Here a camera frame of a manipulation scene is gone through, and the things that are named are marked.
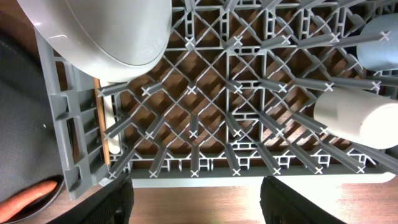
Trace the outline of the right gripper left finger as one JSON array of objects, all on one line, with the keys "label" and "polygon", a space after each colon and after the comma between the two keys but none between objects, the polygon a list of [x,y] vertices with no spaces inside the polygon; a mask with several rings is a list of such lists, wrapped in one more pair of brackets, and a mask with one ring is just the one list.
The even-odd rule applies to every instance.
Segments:
[{"label": "right gripper left finger", "polygon": [[129,174],[111,183],[51,220],[55,224],[128,224],[134,206],[134,189]]}]

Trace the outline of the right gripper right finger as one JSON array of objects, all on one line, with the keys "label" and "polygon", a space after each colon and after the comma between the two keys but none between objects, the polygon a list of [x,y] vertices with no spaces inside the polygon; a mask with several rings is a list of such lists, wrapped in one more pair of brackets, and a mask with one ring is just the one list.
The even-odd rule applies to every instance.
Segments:
[{"label": "right gripper right finger", "polygon": [[342,223],[274,176],[267,176],[262,181],[260,206],[267,224]]}]

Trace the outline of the white plastic fork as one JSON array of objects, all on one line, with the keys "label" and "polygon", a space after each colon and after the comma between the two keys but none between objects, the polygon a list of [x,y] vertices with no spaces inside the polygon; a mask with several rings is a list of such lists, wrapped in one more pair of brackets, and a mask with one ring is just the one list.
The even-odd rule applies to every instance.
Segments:
[{"label": "white plastic fork", "polygon": [[[113,111],[112,96],[103,97],[103,106],[104,106],[105,126],[106,128],[110,128],[112,125],[116,123]],[[109,152],[111,154],[119,154],[121,152],[120,140],[118,135],[115,135],[115,137],[113,137],[112,139],[108,139],[108,147],[109,147]]]}]

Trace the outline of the orange carrot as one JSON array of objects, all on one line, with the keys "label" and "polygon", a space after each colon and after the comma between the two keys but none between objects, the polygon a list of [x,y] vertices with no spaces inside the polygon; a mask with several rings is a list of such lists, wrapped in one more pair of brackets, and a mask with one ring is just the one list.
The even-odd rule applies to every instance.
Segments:
[{"label": "orange carrot", "polygon": [[1,223],[11,219],[33,201],[49,194],[56,186],[56,181],[46,180],[1,202]]}]

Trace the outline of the cream white cup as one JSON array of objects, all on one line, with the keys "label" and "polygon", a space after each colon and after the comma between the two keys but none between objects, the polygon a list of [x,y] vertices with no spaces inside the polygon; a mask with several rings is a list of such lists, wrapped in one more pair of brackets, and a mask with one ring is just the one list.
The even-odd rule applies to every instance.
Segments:
[{"label": "cream white cup", "polygon": [[385,96],[334,87],[318,97],[313,117],[336,137],[375,149],[397,145],[397,101]]}]

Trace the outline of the wooden chopstick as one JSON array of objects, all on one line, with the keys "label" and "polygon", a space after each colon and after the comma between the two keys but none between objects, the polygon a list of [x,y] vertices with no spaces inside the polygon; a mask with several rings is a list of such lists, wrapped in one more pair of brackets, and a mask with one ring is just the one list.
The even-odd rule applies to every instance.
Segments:
[{"label": "wooden chopstick", "polygon": [[111,164],[110,156],[109,156],[109,146],[108,141],[105,137],[105,130],[106,130],[106,123],[105,123],[105,116],[104,116],[104,107],[103,107],[103,100],[102,97],[98,96],[99,88],[100,88],[100,80],[97,78],[93,79],[94,88],[95,88],[95,97],[96,97],[96,107],[97,107],[97,114],[98,114],[98,122],[99,122],[99,129],[101,132],[101,141],[103,146],[103,157],[104,163],[109,166]]}]

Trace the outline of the grey plate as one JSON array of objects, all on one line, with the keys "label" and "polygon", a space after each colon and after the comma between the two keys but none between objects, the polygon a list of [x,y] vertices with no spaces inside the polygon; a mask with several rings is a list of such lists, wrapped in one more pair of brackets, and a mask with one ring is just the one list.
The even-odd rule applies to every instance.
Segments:
[{"label": "grey plate", "polygon": [[163,57],[171,0],[19,0],[40,35],[65,60],[108,82],[127,82]]}]

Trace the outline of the light blue cup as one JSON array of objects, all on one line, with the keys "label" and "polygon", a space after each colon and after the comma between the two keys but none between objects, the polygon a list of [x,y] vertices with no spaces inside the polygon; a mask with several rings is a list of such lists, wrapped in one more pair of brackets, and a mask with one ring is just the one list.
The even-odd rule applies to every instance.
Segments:
[{"label": "light blue cup", "polygon": [[375,17],[366,24],[363,34],[388,33],[387,40],[357,46],[360,64],[371,71],[397,70],[397,13]]}]

